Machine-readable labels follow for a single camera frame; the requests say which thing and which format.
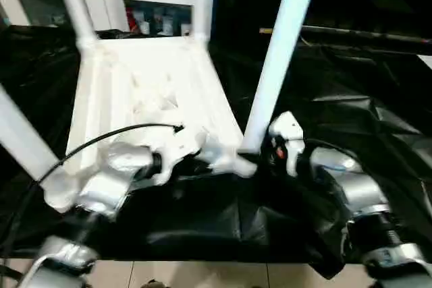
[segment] wire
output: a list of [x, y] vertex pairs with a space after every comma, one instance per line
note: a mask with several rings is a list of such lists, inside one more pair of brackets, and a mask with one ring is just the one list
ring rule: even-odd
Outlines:
[[5, 238], [4, 243], [4, 250], [3, 250], [3, 266], [0, 268], [0, 288], [3, 288], [3, 280], [5, 276], [5, 270], [8, 267], [8, 261], [9, 256], [13, 250], [14, 242], [16, 239], [16, 236], [18, 234], [18, 229], [21, 225], [22, 216], [24, 215], [24, 212], [27, 209], [27, 206], [31, 202], [33, 195], [36, 193], [36, 190], [38, 188], [38, 184], [42, 184], [43, 181], [45, 181], [50, 174], [52, 174], [58, 167], [60, 167], [64, 162], [72, 158], [75, 154], [79, 153], [80, 151], [84, 150], [88, 146], [91, 146], [97, 142], [100, 142], [101, 140], [104, 140], [105, 138], [110, 138], [111, 136], [124, 133], [133, 129], [138, 128], [146, 128], [146, 127], [172, 127], [174, 129], [174, 132], [177, 133], [180, 130], [183, 129], [183, 126], [178, 125], [171, 125], [171, 124], [164, 124], [164, 123], [144, 123], [144, 124], [137, 124], [137, 125], [131, 125], [127, 127], [123, 127], [117, 130], [114, 130], [112, 132], [108, 132], [106, 134], [103, 134], [101, 136], [98, 136], [96, 138], [93, 138], [92, 140], [80, 145], [79, 147], [75, 148], [73, 151], [65, 155], [61, 160], [59, 160], [57, 163], [55, 163], [40, 179], [39, 181], [32, 181], [29, 186], [26, 189], [26, 194], [24, 194], [24, 197], [20, 199], [18, 202], [18, 207], [16, 208], [15, 212], [12, 214], [11, 218], [11, 226], [9, 233], [7, 234]]

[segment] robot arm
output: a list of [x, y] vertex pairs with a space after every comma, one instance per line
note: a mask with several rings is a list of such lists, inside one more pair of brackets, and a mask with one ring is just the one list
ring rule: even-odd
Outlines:
[[354, 158], [319, 145], [306, 152], [303, 132], [290, 112], [270, 125], [269, 135], [274, 165], [285, 166], [285, 173], [299, 181], [311, 181], [312, 190], [331, 193], [347, 220], [349, 242], [377, 287], [432, 287], [431, 265], [415, 243], [401, 237], [385, 194]]

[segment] metal rod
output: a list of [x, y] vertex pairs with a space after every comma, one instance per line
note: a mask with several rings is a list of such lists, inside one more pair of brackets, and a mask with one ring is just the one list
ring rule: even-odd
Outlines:
[[260, 150], [310, 1], [281, 0], [241, 150]]

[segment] white plastic chair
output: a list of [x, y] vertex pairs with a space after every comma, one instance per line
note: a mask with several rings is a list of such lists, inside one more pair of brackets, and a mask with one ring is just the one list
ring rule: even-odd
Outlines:
[[[258, 152], [310, 0], [282, 0], [242, 148]], [[77, 34], [81, 66], [67, 151], [110, 130], [144, 122], [205, 127], [237, 149], [236, 123], [206, 50], [205, 0], [196, 0], [191, 37], [99, 40], [81, 0], [65, 0]], [[57, 157], [0, 87], [0, 142], [33, 179]], [[45, 200], [59, 211], [78, 184], [68, 173], [94, 163], [91, 146], [44, 182]]]

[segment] black fabric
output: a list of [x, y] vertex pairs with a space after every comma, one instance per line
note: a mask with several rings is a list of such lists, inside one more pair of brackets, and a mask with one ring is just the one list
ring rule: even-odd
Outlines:
[[[214, 0], [211, 39], [252, 57], [266, 51], [281, 0]], [[311, 0], [304, 25], [419, 38], [430, 42], [428, 0]]]
[[[228, 101], [242, 129], [252, 106], [264, 56], [255, 60], [226, 51], [216, 42], [210, 53]], [[416, 55], [337, 51], [308, 47], [294, 52], [274, 116], [290, 110], [314, 138], [351, 150], [380, 183], [407, 236], [431, 256], [431, 217], [421, 181], [432, 180], [431, 70]], [[328, 195], [288, 181], [303, 199], [302, 220], [341, 260], [358, 260], [356, 251], [341, 254], [345, 222]]]
[[[2, 84], [61, 156], [80, 59], [74, 36], [50, 28], [10, 28], [5, 33], [0, 34]], [[128, 36], [116, 31], [101, 35]], [[210, 52], [244, 128], [264, 56], [241, 56], [214, 43]], [[337, 52], [300, 43], [288, 75], [275, 115], [290, 109], [306, 136], [355, 152], [412, 229], [410, 236], [429, 254], [432, 227], [419, 182], [431, 181], [429, 68], [414, 55]], [[34, 105], [44, 98], [36, 106], [43, 109], [35, 113]], [[6, 169], [9, 177], [3, 177], [0, 193], [3, 228], [30, 181], [18, 168]], [[355, 251], [341, 253], [341, 224], [323, 193], [273, 177], [264, 166], [253, 179], [175, 177], [165, 187], [129, 197], [116, 224], [101, 237], [101, 255], [117, 260], [309, 262], [332, 277], [345, 262], [358, 260]], [[46, 235], [64, 230], [64, 220], [45, 205], [40, 190], [14, 255], [33, 255]]]

